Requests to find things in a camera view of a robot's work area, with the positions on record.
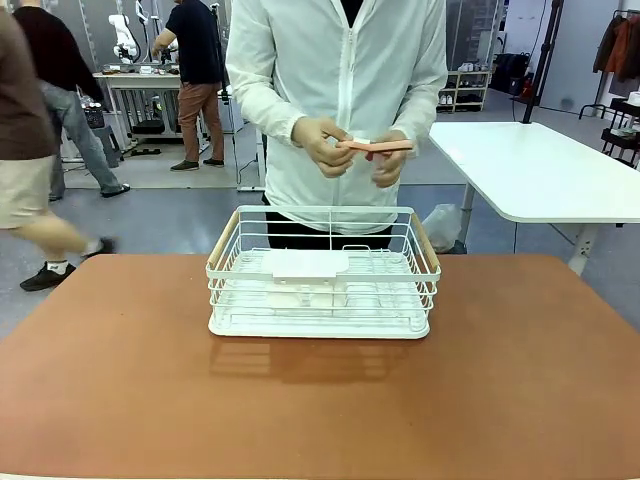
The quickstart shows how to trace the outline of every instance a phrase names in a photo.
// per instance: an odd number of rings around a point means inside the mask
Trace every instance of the walking person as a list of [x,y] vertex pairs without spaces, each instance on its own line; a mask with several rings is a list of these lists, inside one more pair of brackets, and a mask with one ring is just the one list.
[[171,167],[174,172],[200,167],[197,121],[200,111],[211,132],[213,155],[205,165],[224,167],[224,133],[218,109],[223,69],[217,60],[219,42],[211,12],[200,0],[174,0],[166,28],[158,35],[152,55],[167,48],[176,38],[179,45],[180,79],[178,94],[179,123],[186,149],[183,162]]
[[129,185],[120,184],[109,169],[102,142],[91,131],[82,109],[77,87],[96,102],[102,102],[104,94],[82,59],[73,35],[62,20],[41,8],[40,0],[22,0],[22,7],[16,10],[14,16],[31,47],[40,88],[58,141],[51,200],[60,200],[65,192],[60,155],[63,127],[78,148],[87,169],[100,185],[102,196],[110,198],[128,192]]
[[29,47],[20,26],[0,3],[0,230],[35,243],[42,269],[20,286],[37,291],[59,285],[75,268],[65,254],[113,253],[113,240],[92,240],[48,209],[55,143]]

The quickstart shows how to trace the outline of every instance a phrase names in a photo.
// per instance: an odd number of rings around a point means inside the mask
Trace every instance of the person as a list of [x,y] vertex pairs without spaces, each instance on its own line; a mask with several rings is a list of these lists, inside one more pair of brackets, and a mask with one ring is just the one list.
[[[82,109],[77,86],[102,102],[104,95],[93,74],[82,59],[73,35],[59,18],[40,8],[40,0],[22,0],[22,7],[14,13],[22,27],[40,79],[40,87],[49,109],[58,142],[62,128],[73,140],[87,169],[100,185],[103,197],[111,198],[128,192],[127,184],[120,184],[109,169],[102,142],[89,127]],[[53,168],[51,200],[64,196],[65,183],[62,156],[58,154]]]
[[179,46],[180,79],[178,94],[179,123],[186,148],[183,162],[171,167],[174,172],[197,170],[200,146],[196,123],[202,110],[211,132],[213,155],[205,165],[224,167],[224,133],[218,110],[218,92],[222,88],[222,65],[218,59],[218,34],[213,16],[200,0],[174,0],[166,28],[156,38],[152,55],[156,57],[176,38]]
[[[407,152],[368,162],[336,141],[426,138],[447,80],[445,41],[445,0],[236,0],[226,66],[243,116],[270,137],[265,203],[396,206]],[[386,248],[388,212],[341,215],[333,231],[376,234],[358,244]],[[270,237],[273,248],[328,248],[317,238],[326,215],[267,221],[269,234],[295,235]]]
[[59,285],[75,268],[66,252],[113,253],[115,242],[91,240],[48,210],[55,142],[20,26],[0,6],[0,230],[42,249],[42,269],[20,286]]

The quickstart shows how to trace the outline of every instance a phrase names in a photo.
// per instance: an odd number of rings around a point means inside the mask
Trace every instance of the khaki shorts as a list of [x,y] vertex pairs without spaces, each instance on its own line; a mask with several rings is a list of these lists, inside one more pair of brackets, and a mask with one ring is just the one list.
[[27,225],[49,210],[53,157],[0,160],[0,229]]

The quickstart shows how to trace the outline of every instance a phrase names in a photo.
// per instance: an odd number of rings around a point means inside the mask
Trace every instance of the hand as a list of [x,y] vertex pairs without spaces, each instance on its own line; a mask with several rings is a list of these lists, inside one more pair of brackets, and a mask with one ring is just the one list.
[[[373,143],[382,142],[395,142],[398,140],[407,140],[407,137],[400,130],[390,130],[389,132],[376,139]],[[400,174],[404,168],[404,163],[407,161],[409,152],[399,151],[383,154],[367,155],[367,160],[372,161],[374,155],[380,155],[382,161],[379,163],[378,168],[373,172],[373,182],[378,188],[387,188],[395,185],[400,180]]]
[[294,125],[291,134],[291,139],[302,145],[325,177],[337,178],[353,165],[352,160],[357,152],[331,145],[327,141],[329,137],[339,142],[351,140],[351,136],[338,128],[331,118],[302,117]]

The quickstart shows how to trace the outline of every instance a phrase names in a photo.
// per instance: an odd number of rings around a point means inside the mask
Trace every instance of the white dish rack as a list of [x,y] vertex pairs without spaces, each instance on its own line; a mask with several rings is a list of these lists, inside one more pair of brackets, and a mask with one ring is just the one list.
[[[265,214],[304,215],[320,220],[315,236],[334,240],[353,231],[353,218],[397,216],[389,249],[362,246],[364,235],[348,234],[342,250],[269,248]],[[389,223],[365,223],[382,231]],[[266,207],[238,208],[206,266],[216,335],[306,338],[418,339],[429,333],[440,263],[410,208]]]

